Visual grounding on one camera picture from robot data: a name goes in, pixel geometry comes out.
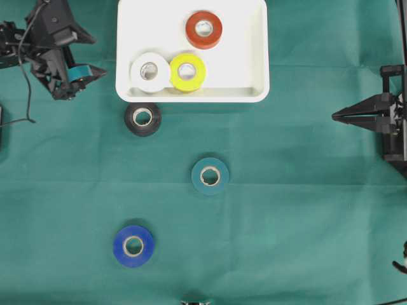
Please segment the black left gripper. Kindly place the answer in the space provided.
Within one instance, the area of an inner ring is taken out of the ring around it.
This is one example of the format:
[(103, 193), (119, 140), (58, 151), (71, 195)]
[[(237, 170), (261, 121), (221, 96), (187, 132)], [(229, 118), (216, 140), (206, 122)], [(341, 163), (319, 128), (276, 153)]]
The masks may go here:
[(93, 65), (74, 66), (69, 47), (38, 53), (30, 63), (32, 74), (55, 100), (70, 100), (86, 88), (85, 81), (95, 81), (107, 74)]

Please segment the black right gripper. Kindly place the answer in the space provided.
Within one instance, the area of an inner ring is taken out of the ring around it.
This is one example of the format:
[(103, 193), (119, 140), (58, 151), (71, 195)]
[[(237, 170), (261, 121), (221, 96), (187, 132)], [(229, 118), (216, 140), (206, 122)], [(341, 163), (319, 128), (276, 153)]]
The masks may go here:
[[(382, 135), (382, 158), (406, 177), (406, 66), (380, 69), (383, 93), (332, 114), (334, 121), (355, 125)], [(401, 92), (390, 92), (390, 78), (401, 77)], [(383, 116), (365, 116), (384, 114)]]

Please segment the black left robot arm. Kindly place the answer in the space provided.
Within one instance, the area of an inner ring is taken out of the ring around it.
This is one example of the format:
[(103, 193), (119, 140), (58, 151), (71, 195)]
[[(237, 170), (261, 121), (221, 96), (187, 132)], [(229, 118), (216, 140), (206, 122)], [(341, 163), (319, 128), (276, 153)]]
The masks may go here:
[(107, 71), (89, 64), (77, 64), (69, 46), (42, 48), (32, 44), (25, 31), (13, 22), (1, 23), (1, 68), (30, 63), (31, 73), (55, 100), (68, 100), (100, 79)]

